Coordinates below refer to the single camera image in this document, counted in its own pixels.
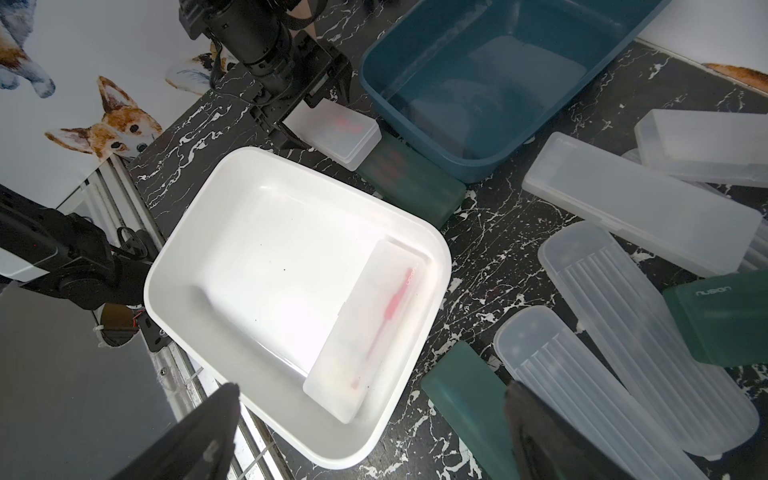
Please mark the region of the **clear pencil case pink pen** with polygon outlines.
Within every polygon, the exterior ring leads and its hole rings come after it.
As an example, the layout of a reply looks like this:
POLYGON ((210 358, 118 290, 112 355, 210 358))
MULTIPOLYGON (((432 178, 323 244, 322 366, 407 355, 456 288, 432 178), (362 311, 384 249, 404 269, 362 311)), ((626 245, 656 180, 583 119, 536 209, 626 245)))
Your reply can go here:
POLYGON ((302 101, 284 124, 305 144, 349 171, 355 171, 382 139, 373 118, 328 99, 315 107, 302 101))

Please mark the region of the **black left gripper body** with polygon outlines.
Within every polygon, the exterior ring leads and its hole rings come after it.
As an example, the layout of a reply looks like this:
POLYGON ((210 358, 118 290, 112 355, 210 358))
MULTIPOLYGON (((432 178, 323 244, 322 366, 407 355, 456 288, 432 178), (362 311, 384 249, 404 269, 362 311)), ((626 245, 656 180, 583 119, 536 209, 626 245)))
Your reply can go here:
POLYGON ((214 45, 212 89, 223 75, 221 52, 228 50, 255 79, 248 100, 257 127, 279 150, 310 146, 285 119, 301 103, 314 108, 332 92, 349 100, 352 66, 326 40, 311 38, 306 28, 325 10, 318 1, 306 17, 292 12, 297 1, 188 0, 179 3, 179 21, 192 40, 204 35, 214 45))

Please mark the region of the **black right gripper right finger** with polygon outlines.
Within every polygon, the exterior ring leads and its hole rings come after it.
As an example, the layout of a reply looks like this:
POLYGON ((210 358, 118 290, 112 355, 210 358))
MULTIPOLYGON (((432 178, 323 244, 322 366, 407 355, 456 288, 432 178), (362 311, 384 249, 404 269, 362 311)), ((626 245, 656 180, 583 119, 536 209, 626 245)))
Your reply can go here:
POLYGON ((522 479, 632 477, 519 381, 507 386, 504 413, 522 479))

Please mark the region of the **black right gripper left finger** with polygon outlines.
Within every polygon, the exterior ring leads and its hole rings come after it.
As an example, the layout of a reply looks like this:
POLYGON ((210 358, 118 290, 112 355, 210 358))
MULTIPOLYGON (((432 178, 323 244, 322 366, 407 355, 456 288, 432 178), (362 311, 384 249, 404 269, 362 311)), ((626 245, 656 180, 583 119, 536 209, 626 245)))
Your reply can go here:
POLYGON ((116 479, 225 479, 234 458, 240 389, 220 386, 116 479))

